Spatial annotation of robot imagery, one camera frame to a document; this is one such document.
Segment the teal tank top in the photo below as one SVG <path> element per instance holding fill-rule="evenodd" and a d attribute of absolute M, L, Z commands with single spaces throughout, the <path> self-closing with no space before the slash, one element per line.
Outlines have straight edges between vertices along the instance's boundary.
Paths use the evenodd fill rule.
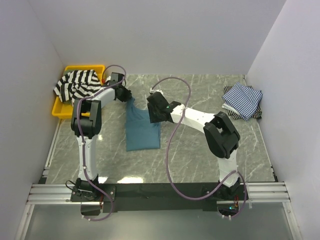
<path fill-rule="evenodd" d="M 126 151 L 159 149 L 161 124 L 151 123 L 149 111 L 135 106 L 135 99 L 126 103 L 125 137 Z"/>

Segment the black white striped top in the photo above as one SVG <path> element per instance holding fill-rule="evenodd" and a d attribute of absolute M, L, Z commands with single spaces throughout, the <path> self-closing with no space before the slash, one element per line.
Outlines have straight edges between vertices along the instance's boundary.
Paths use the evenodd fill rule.
<path fill-rule="evenodd" d="M 98 92 L 102 87 L 101 81 L 98 78 L 98 74 L 94 69 L 73 70 L 73 72 L 71 73 L 71 76 L 73 80 L 73 88 L 72 88 L 73 95 L 72 95 L 72 104 L 70 105 L 72 106 L 74 105 L 75 100 L 82 99 L 85 97 L 90 97 L 91 95 Z M 61 85 L 62 85 L 61 79 L 58 80 L 57 84 L 53 89 L 53 92 L 62 102 L 62 97 L 60 93 Z"/>

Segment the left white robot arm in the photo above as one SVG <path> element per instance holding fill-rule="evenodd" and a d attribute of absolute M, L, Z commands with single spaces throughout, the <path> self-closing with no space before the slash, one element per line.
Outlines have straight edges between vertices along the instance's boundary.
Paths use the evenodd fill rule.
<path fill-rule="evenodd" d="M 79 150 L 81 181 L 94 183 L 98 179 L 96 143 L 102 129 L 102 109 L 112 101 L 127 102 L 132 93 L 126 88 L 126 74 L 113 72 L 95 93 L 76 99 L 73 106 L 71 129 Z"/>

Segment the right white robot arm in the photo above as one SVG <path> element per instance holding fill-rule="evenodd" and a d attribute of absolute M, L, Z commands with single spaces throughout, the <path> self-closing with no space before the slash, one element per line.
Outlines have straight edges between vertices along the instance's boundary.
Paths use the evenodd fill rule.
<path fill-rule="evenodd" d="M 184 125 L 204 134 L 209 150 L 218 158 L 217 192 L 226 200 L 232 199 L 240 186 L 237 149 L 241 137 L 229 117 L 222 111 L 206 113 L 177 101 L 169 103 L 159 91 L 148 96 L 147 107 L 151 123 L 174 123 L 173 133 Z"/>

